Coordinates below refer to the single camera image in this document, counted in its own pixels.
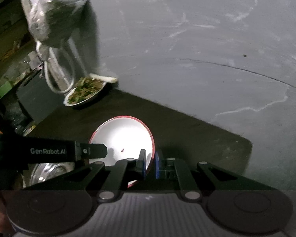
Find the steel plate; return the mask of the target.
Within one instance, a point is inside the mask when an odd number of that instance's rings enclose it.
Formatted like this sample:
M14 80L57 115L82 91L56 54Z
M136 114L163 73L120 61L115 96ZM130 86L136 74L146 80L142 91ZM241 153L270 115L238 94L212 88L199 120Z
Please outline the steel plate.
M71 172L74 167L74 162L36 164L30 176L29 186L42 183L54 177Z

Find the white ceramic bowl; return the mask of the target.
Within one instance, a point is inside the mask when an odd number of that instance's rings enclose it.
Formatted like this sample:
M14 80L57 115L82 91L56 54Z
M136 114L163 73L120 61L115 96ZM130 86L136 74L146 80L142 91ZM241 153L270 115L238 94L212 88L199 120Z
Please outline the white ceramic bowl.
M146 175L129 182L128 187L144 182L149 176L155 159L155 140L141 120L133 116L109 119L95 130L89 143L102 143L107 147L107 155L100 159L107 167L122 159L137 159L140 151L146 150Z

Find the green box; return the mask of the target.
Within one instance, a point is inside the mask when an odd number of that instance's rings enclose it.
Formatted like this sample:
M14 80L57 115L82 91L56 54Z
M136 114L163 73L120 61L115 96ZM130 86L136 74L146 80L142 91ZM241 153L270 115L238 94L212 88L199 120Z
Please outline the green box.
M2 84L0 86L0 99L2 99L12 88L13 85L9 80Z

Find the dark grey cabinet box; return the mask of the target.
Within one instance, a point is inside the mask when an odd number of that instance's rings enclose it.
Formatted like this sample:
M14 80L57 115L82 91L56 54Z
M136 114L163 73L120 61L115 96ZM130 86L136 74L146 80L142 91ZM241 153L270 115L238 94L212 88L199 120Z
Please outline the dark grey cabinet box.
M19 86L16 95L36 124L42 122L55 109L64 104L64 95L50 90L45 79L37 73L32 79Z

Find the white plate of stir-fry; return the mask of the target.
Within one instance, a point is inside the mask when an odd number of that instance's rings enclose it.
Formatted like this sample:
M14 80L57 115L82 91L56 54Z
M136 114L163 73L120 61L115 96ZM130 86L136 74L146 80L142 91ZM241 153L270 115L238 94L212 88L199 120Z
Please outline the white plate of stir-fry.
M85 77L80 78L76 86L65 96L65 106L82 105L94 98L106 85L98 79Z

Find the plastic bag of greens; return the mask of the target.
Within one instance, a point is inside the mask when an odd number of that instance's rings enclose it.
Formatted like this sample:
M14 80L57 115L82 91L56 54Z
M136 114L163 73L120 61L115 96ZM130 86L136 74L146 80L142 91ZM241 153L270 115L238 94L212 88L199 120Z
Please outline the plastic bag of greens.
M87 0L21 0L33 38L58 47L77 27Z

